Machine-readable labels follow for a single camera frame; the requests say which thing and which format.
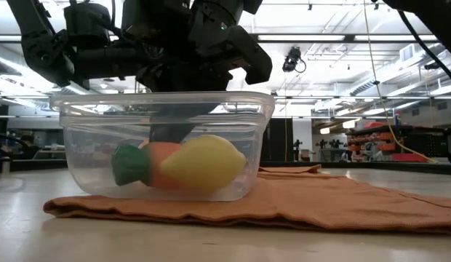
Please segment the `black background pillar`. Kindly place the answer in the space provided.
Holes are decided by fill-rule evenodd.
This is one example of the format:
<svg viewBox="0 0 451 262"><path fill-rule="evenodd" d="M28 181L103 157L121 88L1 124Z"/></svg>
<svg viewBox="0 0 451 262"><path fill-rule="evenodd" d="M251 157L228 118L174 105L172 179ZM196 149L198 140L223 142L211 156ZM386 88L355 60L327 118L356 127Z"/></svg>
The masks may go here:
<svg viewBox="0 0 451 262"><path fill-rule="evenodd" d="M271 161L292 162L293 159L292 119L271 119L270 155Z"/></svg>

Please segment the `white ceiling air vent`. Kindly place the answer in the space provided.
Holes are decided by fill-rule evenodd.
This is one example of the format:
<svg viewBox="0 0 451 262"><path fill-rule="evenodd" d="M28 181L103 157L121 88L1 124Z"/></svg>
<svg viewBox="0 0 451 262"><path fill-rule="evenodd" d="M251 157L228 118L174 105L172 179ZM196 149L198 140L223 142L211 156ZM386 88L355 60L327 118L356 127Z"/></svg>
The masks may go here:
<svg viewBox="0 0 451 262"><path fill-rule="evenodd" d="M415 45L414 44L409 44L406 47L399 50L399 57L403 63L408 61L409 59L413 58L414 55L415 55Z"/></svg>

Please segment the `black shelf with orange bins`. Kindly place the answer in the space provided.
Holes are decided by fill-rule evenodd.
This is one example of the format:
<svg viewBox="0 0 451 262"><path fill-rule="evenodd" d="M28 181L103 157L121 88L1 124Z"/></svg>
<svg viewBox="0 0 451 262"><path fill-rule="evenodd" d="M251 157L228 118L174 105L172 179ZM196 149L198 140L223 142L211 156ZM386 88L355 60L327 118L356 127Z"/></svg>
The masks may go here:
<svg viewBox="0 0 451 262"><path fill-rule="evenodd" d="M395 153L417 154L428 162L445 162L451 157L451 127L370 122L359 130L351 129L346 136L354 162L393 162Z"/></svg>

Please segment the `silver ceiling air duct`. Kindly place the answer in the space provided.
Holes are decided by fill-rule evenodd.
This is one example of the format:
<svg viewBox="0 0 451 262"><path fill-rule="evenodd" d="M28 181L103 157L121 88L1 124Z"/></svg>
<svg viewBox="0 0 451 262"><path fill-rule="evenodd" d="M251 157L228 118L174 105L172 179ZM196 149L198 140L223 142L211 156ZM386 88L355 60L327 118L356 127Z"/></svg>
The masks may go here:
<svg viewBox="0 0 451 262"><path fill-rule="evenodd" d="M360 80L354 82L348 90L348 94L357 96L363 91L375 87L376 82L378 84L385 83L405 74L410 69L415 69L418 66L424 66L426 63L434 61L418 44L414 45L415 55L413 58L403 63L398 57L384 65L376 65L375 73L370 71L369 74L365 74Z"/></svg>

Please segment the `orange cloth mat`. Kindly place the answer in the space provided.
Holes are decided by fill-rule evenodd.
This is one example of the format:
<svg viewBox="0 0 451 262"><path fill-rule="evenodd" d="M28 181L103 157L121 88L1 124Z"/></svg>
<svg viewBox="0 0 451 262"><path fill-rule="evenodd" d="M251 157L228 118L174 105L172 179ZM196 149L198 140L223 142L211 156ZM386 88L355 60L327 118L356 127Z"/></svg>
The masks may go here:
<svg viewBox="0 0 451 262"><path fill-rule="evenodd" d="M233 202L69 196L49 200L43 211L56 218L451 234L449 198L372 186L318 170L260 168L250 193Z"/></svg>

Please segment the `dark background equipment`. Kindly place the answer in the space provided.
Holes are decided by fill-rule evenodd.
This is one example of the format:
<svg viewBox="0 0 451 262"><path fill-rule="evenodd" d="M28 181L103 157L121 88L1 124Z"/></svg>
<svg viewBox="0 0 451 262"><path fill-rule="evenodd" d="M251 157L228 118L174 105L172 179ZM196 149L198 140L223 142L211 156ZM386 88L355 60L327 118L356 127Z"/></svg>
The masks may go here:
<svg viewBox="0 0 451 262"><path fill-rule="evenodd" d="M0 173L4 165L13 160L28 160L35 157L40 148L34 143L34 136L21 135L16 138L7 132L8 107L0 106Z"/></svg>

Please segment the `orange toy carrot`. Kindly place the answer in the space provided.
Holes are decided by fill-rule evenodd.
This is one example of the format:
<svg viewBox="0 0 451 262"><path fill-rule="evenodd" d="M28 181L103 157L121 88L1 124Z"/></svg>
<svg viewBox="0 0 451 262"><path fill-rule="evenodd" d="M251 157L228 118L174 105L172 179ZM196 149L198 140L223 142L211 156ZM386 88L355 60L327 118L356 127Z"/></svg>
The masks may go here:
<svg viewBox="0 0 451 262"><path fill-rule="evenodd" d="M180 148L179 143L149 140L144 140L139 146L120 144L111 157L116 185L141 182L147 187L161 190L184 190L185 186L181 182L161 171L161 163Z"/></svg>

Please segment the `clear plastic tupperware container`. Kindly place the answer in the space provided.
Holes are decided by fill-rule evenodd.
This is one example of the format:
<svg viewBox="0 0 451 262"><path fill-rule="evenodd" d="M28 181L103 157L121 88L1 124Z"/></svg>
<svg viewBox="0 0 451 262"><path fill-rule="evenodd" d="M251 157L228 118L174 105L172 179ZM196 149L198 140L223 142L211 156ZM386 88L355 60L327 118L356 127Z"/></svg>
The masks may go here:
<svg viewBox="0 0 451 262"><path fill-rule="evenodd" d="M247 158L244 169L230 185L211 194L161 190L141 182L117 186L111 166L117 146L139 146L149 140L161 107L176 103L218 103L209 114L188 120L196 127L179 144L200 135L220 136ZM50 106L60 115L68 168L84 192L112 198L225 202L241 199L254 186L275 102L259 92L160 92L68 95L51 99Z"/></svg>

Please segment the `red storage bin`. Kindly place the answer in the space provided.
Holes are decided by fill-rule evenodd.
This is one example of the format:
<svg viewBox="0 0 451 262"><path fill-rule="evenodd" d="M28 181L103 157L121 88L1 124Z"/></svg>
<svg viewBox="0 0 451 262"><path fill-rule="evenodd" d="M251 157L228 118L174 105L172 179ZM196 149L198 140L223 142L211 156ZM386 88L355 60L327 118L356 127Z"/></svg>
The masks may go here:
<svg viewBox="0 0 451 262"><path fill-rule="evenodd" d="M421 162L421 163L428 162L427 158L417 154L395 153L392 154L391 156L394 162Z"/></svg>

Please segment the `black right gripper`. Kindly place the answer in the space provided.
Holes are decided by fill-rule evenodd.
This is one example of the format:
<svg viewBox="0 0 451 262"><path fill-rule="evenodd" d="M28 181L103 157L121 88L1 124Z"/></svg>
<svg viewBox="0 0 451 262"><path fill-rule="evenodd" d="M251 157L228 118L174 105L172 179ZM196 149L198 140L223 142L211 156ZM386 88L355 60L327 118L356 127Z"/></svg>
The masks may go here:
<svg viewBox="0 0 451 262"><path fill-rule="evenodd" d="M263 0L189 0L188 35L180 43L156 47L142 41L152 61L136 76L152 91L224 91L245 71L247 84L267 82L272 61L239 25L243 12L256 14ZM151 142L180 143L195 127L190 118L209 114L218 103L162 106L153 118Z"/></svg>

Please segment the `yellow toy lemon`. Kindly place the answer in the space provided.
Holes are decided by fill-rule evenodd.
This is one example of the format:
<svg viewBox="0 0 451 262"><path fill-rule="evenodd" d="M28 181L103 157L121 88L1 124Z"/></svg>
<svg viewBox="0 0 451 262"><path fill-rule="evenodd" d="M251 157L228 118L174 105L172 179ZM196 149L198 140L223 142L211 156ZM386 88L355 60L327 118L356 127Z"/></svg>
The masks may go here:
<svg viewBox="0 0 451 262"><path fill-rule="evenodd" d="M168 156L161 173L182 189L211 194L230 185L246 164L243 153L225 138L200 135Z"/></svg>

